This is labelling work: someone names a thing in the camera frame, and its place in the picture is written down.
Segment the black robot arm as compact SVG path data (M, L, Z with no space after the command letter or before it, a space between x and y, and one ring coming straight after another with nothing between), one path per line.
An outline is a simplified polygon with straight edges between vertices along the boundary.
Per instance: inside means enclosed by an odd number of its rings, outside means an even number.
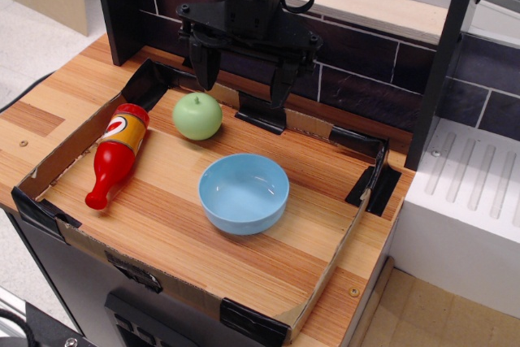
M178 6L180 39L188 45L199 85L206 91L213 88L223 52L261 59L275 64L270 100L272 107L282 107L296 79L314 70L323 44L299 17L313 5L314 0L299 7L288 6L286 0L222 0Z

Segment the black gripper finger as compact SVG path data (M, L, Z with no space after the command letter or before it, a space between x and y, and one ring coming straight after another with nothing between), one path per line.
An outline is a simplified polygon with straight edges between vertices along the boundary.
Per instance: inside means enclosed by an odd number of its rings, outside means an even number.
M211 48L195 36L191 36L189 38L189 59L198 84L204 90L211 90L220 70L220 49Z
M300 77L300 68L299 63L292 61L283 61L276 65L270 87L271 107L273 109L284 106L291 89Z

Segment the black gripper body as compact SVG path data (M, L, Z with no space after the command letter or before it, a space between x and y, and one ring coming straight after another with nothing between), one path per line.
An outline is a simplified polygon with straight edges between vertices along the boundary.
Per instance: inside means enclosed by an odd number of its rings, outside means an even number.
M299 16L311 5L291 8L286 0L220 0L183 3L176 12L183 21L180 35L188 46L189 38L195 36L221 54L274 62L294 59L306 65L323 45L323 39Z

